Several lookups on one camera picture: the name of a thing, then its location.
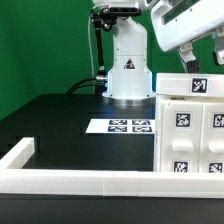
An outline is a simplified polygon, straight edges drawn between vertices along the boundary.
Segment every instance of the stacked white blocks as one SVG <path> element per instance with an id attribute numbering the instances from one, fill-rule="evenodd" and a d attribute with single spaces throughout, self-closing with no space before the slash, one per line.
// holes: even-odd
<path id="1" fill-rule="evenodd" d="M 224 76 L 157 75 L 154 171 L 224 172 Z"/>

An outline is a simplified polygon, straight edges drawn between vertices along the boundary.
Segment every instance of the black cable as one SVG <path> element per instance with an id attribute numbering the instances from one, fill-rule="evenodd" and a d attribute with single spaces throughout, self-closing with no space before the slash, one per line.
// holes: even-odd
<path id="1" fill-rule="evenodd" d="M 87 78 L 87 79 L 83 79 L 83 80 L 77 82 L 76 84 L 74 84 L 74 85 L 73 85 L 73 86 L 66 92 L 66 94 L 67 94 L 67 95 L 71 95 L 71 94 L 74 92 L 74 90 L 76 90 L 76 88 L 77 88 L 78 86 L 82 85 L 82 84 L 85 83 L 85 82 L 95 81 L 95 80 L 96 80 L 95 77 Z"/>
<path id="2" fill-rule="evenodd" d="M 77 89 L 80 89 L 80 88 L 83 88 L 83 87 L 96 87 L 96 86 L 102 86 L 102 85 L 100 85 L 100 84 L 80 85 L 80 86 L 77 86 L 76 88 L 74 88 L 72 93 L 74 93 Z"/>

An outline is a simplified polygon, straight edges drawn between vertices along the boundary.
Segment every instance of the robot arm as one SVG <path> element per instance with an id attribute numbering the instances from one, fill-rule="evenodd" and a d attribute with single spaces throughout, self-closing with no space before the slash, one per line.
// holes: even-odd
<path id="1" fill-rule="evenodd" d="M 215 62 L 224 64 L 223 0 L 160 0 L 151 18 L 160 48 L 178 48 L 186 72 L 199 70 L 191 43 L 209 34 L 216 43 Z"/>

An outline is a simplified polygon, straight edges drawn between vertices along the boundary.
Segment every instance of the black tabletop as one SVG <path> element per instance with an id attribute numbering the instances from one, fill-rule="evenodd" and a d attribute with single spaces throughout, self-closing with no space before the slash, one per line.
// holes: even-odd
<path id="1" fill-rule="evenodd" d="M 154 119 L 154 104 L 124 107 L 94 95 L 42 95 L 0 122 L 0 156 L 36 137 L 25 169 L 152 171 L 153 135 L 86 134 L 93 118 Z M 0 194 L 0 223 L 220 223 L 218 199 Z"/>

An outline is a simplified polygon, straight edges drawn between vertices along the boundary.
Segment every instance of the printed marker sheet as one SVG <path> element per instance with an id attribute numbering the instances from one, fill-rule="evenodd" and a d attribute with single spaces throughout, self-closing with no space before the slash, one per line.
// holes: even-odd
<path id="1" fill-rule="evenodd" d="M 154 134 L 155 120 L 149 119 L 91 119 L 86 133 Z"/>

